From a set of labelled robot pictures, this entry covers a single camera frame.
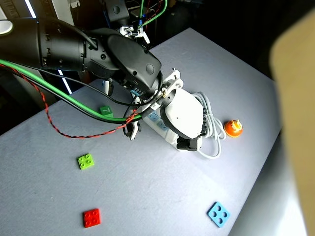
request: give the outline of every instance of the green wire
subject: green wire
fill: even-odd
[[[75,106],[81,108],[82,110],[86,111],[87,113],[90,113],[91,115],[94,115],[98,118],[104,119],[104,120],[108,120],[108,121],[117,121],[117,122],[125,122],[126,118],[111,118],[111,117],[105,117],[102,114],[92,110],[91,108],[83,105],[82,103],[78,102],[77,100],[73,99],[72,97],[70,97],[69,95],[65,94],[64,92],[62,92],[61,90],[57,89],[56,87],[52,86],[50,83],[46,82],[45,80],[43,80],[42,78],[40,78],[37,75],[34,75],[33,73],[27,71],[24,68],[19,67],[16,64],[13,64],[11,62],[5,61],[5,60],[1,60],[0,59],[0,64],[12,67],[14,69],[16,69],[17,71],[19,71],[22,74],[25,74],[29,77],[31,77],[32,79],[36,80],[37,82],[39,82],[40,84],[42,84],[43,86],[45,86],[46,88],[52,90],[53,92],[57,93],[58,95],[60,95],[61,97],[63,97],[64,99],[66,99],[67,101],[69,101],[70,103],[74,104]],[[136,115],[134,116],[134,119],[136,118],[140,118],[140,115]]]
[[[142,13],[143,13],[143,4],[144,4],[144,0],[141,0],[141,7],[140,7],[140,18],[142,19]]]
[[[164,3],[165,3],[165,4],[164,4],[164,8],[163,8],[163,10],[162,10],[158,15],[156,15],[156,16],[153,17],[152,19],[146,21],[145,23],[139,25],[138,28],[141,28],[141,27],[147,25],[148,23],[154,21],[157,17],[159,17],[160,15],[162,15],[162,14],[165,12],[166,8],[167,8],[167,0],[164,0]]]

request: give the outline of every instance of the orange ball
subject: orange ball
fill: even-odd
[[[230,120],[224,124],[226,134],[232,138],[237,138],[243,132],[243,126],[239,120]]]

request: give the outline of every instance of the tabletop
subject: tabletop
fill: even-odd
[[[226,236],[231,230],[281,128],[272,80],[188,29],[152,49],[164,76],[175,67],[184,89],[208,95],[221,121],[239,119],[244,132],[222,141],[219,159],[176,151],[141,122],[130,141],[120,130],[100,138],[59,135],[40,112],[0,136],[0,235]],[[92,85],[101,86],[101,80]],[[97,110],[125,107],[82,88],[74,98]],[[113,97],[130,101],[115,86]],[[63,101],[50,107],[56,126],[70,135],[114,128]],[[211,139],[202,150],[215,152]],[[77,157],[93,156],[80,170]],[[207,212],[220,202],[231,214],[218,228]],[[100,209],[102,224],[85,229],[82,213]]]

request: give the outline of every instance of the lego brick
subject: lego brick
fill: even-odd
[[[103,116],[114,118],[114,113],[109,106],[101,107],[100,112]]]
[[[85,228],[101,224],[99,209],[93,209],[84,212],[83,223]]]
[[[89,153],[84,155],[84,156],[78,157],[77,160],[79,162],[79,166],[80,166],[81,170],[84,170],[84,169],[94,165],[92,155]]]
[[[224,206],[216,202],[208,212],[208,216],[219,227],[222,228],[231,214],[224,208]]]

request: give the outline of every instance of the green lego brick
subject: green lego brick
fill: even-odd
[[[113,111],[109,106],[101,107],[100,112],[103,116],[114,118]]]
[[[81,170],[84,170],[84,169],[94,165],[92,155],[89,153],[84,155],[84,156],[78,157],[77,160],[79,162],[79,166],[80,166]]]

